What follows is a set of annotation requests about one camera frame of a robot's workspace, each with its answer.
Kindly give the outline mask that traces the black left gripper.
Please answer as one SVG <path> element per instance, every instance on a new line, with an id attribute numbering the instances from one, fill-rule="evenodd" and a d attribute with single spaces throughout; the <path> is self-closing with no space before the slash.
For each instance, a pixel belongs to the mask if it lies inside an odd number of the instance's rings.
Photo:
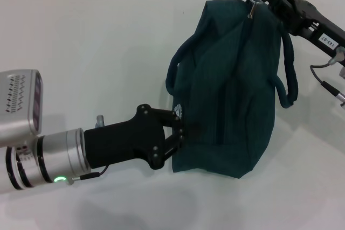
<path id="1" fill-rule="evenodd" d="M 91 168 L 132 159 L 146 161 L 153 170 L 161 169 L 183 144 L 186 137 L 198 137 L 199 124 L 186 124 L 174 111 L 137 107 L 126 122 L 84 131 L 86 159 Z"/>

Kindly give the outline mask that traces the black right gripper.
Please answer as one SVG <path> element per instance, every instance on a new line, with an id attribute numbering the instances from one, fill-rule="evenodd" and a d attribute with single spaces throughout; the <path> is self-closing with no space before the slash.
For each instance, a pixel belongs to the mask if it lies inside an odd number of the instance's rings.
<path id="1" fill-rule="evenodd" d="M 344 30 L 319 13 L 317 8 L 303 0 L 261 0 L 268 2 L 272 13 L 294 36 L 301 36 L 331 58 L 344 47 Z"/>

